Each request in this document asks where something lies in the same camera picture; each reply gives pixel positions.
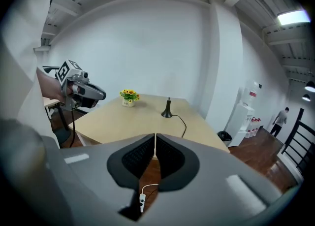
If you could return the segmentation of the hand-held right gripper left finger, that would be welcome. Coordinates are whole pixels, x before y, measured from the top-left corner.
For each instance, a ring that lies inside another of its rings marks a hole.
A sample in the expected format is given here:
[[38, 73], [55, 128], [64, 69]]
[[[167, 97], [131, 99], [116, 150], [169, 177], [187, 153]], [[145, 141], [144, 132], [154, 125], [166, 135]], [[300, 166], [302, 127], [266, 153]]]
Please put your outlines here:
[[139, 224], [139, 179], [154, 154], [153, 134], [68, 149], [49, 137], [43, 144], [63, 226]]

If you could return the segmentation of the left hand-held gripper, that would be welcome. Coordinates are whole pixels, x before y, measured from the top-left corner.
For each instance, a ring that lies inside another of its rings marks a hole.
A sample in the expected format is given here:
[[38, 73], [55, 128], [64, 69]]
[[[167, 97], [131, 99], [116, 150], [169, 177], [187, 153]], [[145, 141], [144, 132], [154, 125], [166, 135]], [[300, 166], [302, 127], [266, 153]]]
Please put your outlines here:
[[89, 83], [88, 73], [74, 61], [66, 59], [57, 71], [56, 76], [61, 87], [76, 84], [85, 90], [85, 93], [81, 91], [82, 100], [79, 94], [74, 94], [73, 97], [66, 99], [66, 103], [64, 104], [66, 110], [72, 111], [79, 106], [94, 108], [100, 100], [106, 98], [106, 92], [102, 88]]

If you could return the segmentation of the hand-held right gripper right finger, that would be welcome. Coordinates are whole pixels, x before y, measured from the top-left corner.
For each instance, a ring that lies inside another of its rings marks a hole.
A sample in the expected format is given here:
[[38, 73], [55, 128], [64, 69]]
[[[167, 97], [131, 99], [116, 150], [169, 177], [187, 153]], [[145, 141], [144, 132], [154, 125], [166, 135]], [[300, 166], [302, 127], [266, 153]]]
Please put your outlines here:
[[266, 226], [281, 192], [267, 178], [220, 149], [158, 134], [161, 181], [141, 217], [146, 226]]

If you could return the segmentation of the person's left hand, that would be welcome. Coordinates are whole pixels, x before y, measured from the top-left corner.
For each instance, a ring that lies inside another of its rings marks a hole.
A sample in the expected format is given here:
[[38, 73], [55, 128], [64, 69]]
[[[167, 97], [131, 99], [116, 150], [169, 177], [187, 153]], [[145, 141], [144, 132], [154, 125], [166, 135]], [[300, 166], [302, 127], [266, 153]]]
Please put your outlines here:
[[73, 97], [74, 94], [80, 93], [80, 87], [76, 84], [64, 85], [60, 90], [57, 90], [57, 96], [55, 99], [62, 103], [66, 103], [66, 99]]

